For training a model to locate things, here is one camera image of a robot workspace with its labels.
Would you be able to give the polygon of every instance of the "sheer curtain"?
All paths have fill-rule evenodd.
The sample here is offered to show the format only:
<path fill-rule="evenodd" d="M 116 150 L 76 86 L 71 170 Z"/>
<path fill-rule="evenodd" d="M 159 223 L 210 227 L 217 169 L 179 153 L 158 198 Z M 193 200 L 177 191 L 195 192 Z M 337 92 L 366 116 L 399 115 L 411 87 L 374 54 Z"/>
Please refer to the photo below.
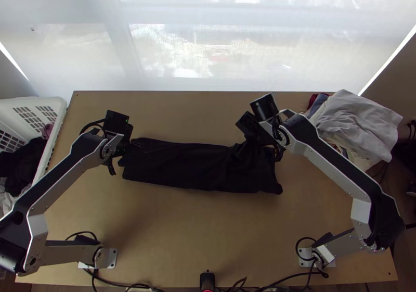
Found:
<path fill-rule="evenodd" d="M 42 96 L 73 90 L 358 93 L 416 0 L 0 0 L 0 42 Z"/>

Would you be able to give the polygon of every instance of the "wooden table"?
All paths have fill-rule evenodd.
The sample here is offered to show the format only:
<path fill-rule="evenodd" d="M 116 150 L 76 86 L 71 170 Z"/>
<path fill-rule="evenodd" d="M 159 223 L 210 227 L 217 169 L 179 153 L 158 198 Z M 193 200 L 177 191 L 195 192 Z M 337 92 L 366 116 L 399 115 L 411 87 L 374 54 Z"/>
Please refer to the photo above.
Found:
<path fill-rule="evenodd" d="M 68 152 L 80 129 L 107 109 L 130 116 L 132 138 L 233 145 L 244 140 L 235 122 L 263 93 L 75 92 L 51 164 Z M 310 93 L 278 93 L 280 109 L 304 111 Z M 90 230 L 119 249 L 116 268 L 100 275 L 117 282 L 157 287 L 196 287 L 199 274 L 215 272 L 218 286 L 248 276 L 246 286 L 264 286 L 305 272 L 295 243 L 352 227 L 352 199 L 306 158 L 286 152 L 276 164 L 283 194 L 203 192 L 131 182 L 106 167 L 88 170 L 46 212 L 48 239 Z M 329 279 L 318 284 L 397 280 L 390 252 L 341 257 Z M 90 285 L 75 263 L 44 266 L 19 282 Z M 288 285 L 304 285 L 297 277 Z"/>

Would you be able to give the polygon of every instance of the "black garment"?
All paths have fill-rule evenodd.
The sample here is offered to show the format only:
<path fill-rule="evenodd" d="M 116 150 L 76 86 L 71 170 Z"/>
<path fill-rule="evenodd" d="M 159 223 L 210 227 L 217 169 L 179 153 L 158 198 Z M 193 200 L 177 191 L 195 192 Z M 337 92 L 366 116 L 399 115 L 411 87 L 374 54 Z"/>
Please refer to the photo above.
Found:
<path fill-rule="evenodd" d="M 232 147 L 133 139 L 119 161 L 123 178 L 206 191 L 281 194 L 275 150 L 249 141 Z"/>
<path fill-rule="evenodd" d="M 0 177 L 7 177 L 4 185 L 6 192 L 17 197 L 23 188 L 32 183 L 46 142 L 39 137 L 13 153 L 0 153 Z"/>

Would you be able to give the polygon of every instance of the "red object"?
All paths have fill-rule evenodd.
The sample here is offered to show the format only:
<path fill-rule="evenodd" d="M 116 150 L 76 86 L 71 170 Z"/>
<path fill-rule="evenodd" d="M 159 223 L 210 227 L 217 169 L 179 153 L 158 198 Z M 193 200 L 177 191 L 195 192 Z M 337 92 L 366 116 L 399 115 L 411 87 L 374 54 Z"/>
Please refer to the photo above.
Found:
<path fill-rule="evenodd" d="M 325 95 L 325 96 L 328 96 L 328 97 L 329 97 L 329 94 L 326 94 L 326 93 L 320 93 L 320 94 L 322 94 L 322 95 Z M 308 104 L 308 108 L 307 108 L 306 110 L 309 110 L 309 108 L 310 108 L 310 107 L 314 104 L 314 102 L 315 102 L 316 98 L 318 98 L 318 96 L 319 96 L 320 94 L 313 94 L 313 95 L 310 97 L 310 99 L 309 99 L 309 104 Z"/>

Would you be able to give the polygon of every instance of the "metal plate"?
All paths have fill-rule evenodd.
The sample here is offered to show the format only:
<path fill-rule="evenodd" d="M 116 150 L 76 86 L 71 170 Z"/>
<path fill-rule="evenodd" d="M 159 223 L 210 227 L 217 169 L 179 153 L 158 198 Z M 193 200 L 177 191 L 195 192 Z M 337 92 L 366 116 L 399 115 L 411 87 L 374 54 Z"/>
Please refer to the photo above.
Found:
<path fill-rule="evenodd" d="M 312 248 L 298 248 L 298 250 L 299 250 L 299 254 L 303 258 L 308 259 L 312 257 Z M 312 266 L 313 261 L 304 261 L 300 257 L 298 257 L 298 259 L 299 259 L 300 267 L 310 268 Z M 335 260 L 332 263 L 329 263 L 326 267 L 336 267 Z"/>
<path fill-rule="evenodd" d="M 94 268 L 90 265 L 84 264 L 79 262 L 78 268 L 84 268 L 84 269 L 112 269 L 115 267 L 115 263 L 117 261 L 117 249 L 103 249 L 101 252 L 101 256 L 97 258 L 96 266 L 97 268 Z"/>

